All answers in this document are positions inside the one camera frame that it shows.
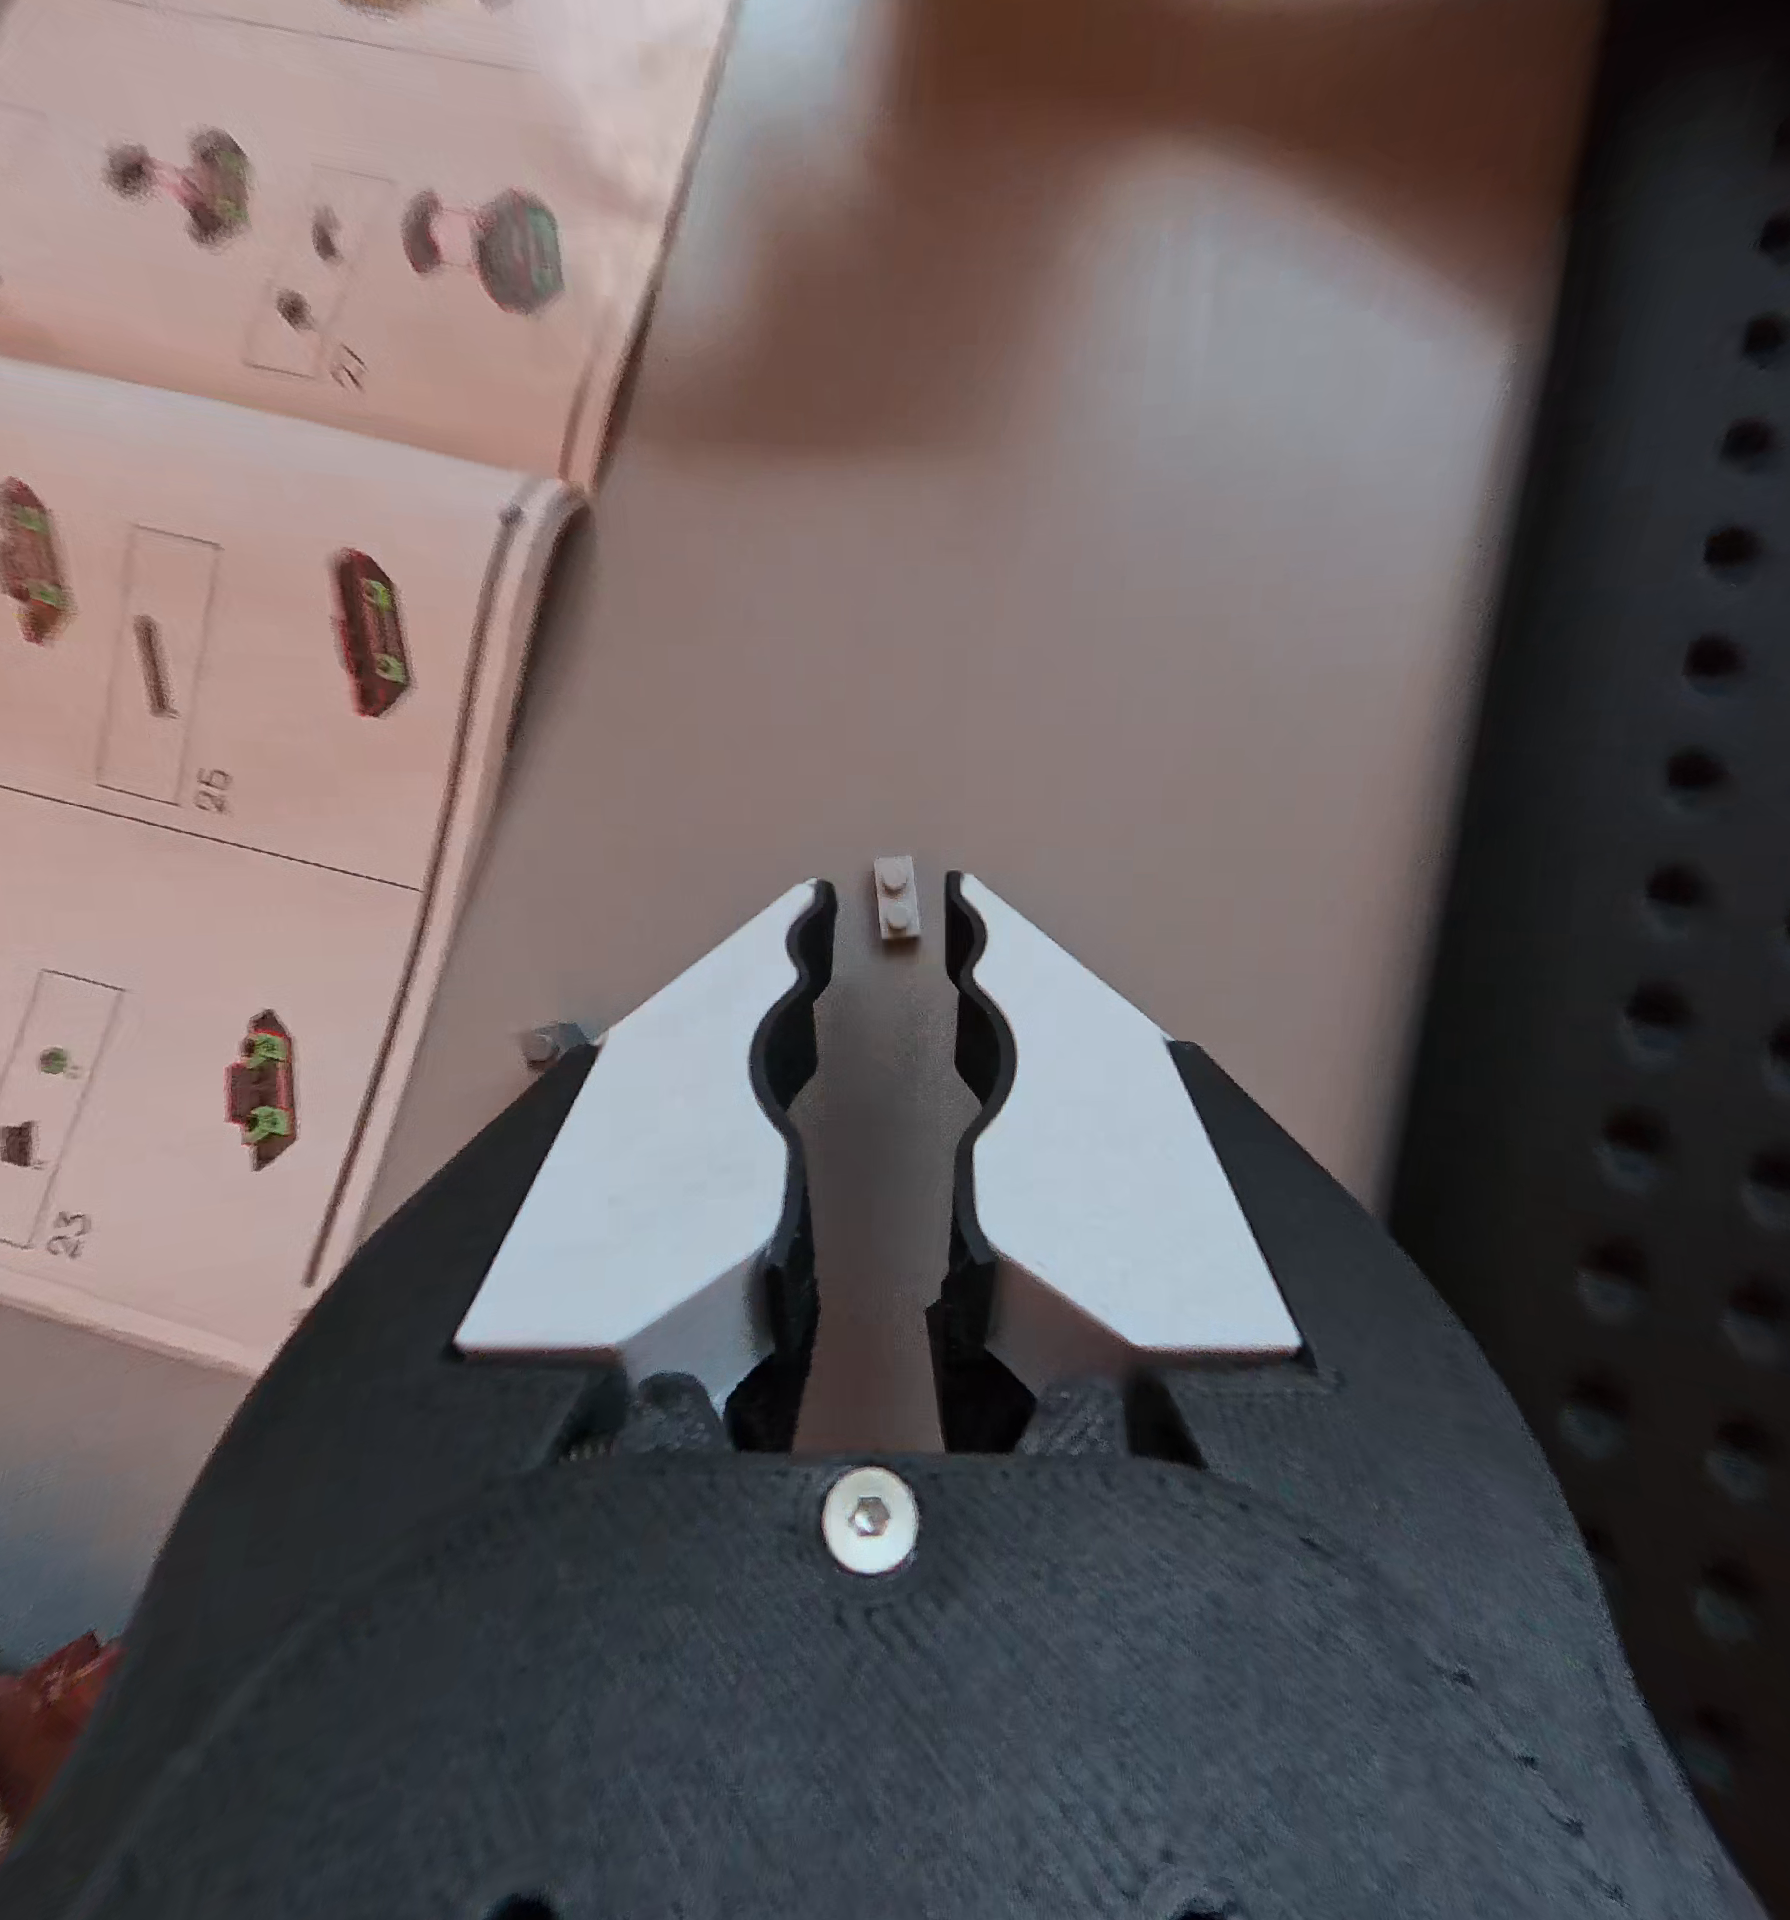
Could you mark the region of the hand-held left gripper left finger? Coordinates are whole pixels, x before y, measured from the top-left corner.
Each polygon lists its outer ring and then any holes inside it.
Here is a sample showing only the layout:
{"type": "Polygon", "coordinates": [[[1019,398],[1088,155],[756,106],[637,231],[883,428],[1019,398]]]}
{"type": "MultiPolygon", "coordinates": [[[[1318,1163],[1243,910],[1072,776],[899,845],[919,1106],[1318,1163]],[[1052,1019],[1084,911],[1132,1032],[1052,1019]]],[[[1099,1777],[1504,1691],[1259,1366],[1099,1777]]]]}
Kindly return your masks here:
{"type": "Polygon", "coordinates": [[[462,1358],[689,1377],[738,1449],[793,1449],[820,1313],[793,1106],[833,932],[833,885],[800,881],[590,1045],[462,1358]]]}

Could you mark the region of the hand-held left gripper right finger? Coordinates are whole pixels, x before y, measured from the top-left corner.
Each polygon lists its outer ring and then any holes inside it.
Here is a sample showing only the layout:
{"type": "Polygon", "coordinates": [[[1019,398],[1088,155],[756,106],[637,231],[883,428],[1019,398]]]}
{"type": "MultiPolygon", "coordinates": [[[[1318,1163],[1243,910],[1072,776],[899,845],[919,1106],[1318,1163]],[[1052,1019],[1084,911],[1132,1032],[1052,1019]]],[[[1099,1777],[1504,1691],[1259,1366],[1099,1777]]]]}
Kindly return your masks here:
{"type": "Polygon", "coordinates": [[[1125,1446],[1188,1453],[1163,1381],[1302,1366],[1307,1342],[1156,1021],[986,881],[945,876],[952,1069],[941,1442],[1008,1453],[1103,1394],[1125,1446]]]}

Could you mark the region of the grey desk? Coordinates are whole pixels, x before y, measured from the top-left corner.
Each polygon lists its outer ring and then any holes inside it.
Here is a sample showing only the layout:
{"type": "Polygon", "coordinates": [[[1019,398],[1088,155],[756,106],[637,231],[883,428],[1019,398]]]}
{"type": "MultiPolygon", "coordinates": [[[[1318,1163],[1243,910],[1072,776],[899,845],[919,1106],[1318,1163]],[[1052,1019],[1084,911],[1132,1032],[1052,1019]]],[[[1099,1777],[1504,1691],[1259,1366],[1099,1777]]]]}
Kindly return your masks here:
{"type": "MultiPolygon", "coordinates": [[[[346,1261],[824,879],[794,1452],[938,1452],[949,871],[1382,1182],[1597,9],[735,7],[346,1261]]],[[[0,1301],[3,1657],[121,1632],[255,1377],[0,1301]]]]}

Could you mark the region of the instruction booklet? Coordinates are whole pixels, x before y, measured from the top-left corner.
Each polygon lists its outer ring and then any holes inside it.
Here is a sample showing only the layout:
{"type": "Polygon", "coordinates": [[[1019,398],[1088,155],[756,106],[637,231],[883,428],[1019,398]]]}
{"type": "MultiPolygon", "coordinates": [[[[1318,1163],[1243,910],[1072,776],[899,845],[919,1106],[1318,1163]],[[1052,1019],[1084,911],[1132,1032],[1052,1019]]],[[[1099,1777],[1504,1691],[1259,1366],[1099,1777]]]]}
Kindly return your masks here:
{"type": "Polygon", "coordinates": [[[735,4],[0,4],[0,1301],[359,1235],[735,4]]]}

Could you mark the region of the black perforated mat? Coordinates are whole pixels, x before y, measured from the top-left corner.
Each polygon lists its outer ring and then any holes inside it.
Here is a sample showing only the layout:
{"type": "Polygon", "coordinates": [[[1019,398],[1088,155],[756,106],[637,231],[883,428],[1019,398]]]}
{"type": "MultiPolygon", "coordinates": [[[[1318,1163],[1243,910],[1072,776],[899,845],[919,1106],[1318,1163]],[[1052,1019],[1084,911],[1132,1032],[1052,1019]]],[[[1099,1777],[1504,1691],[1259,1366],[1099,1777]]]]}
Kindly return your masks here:
{"type": "Polygon", "coordinates": [[[1790,4],[1611,4],[1391,1222],[1790,1916],[1790,4]]]}

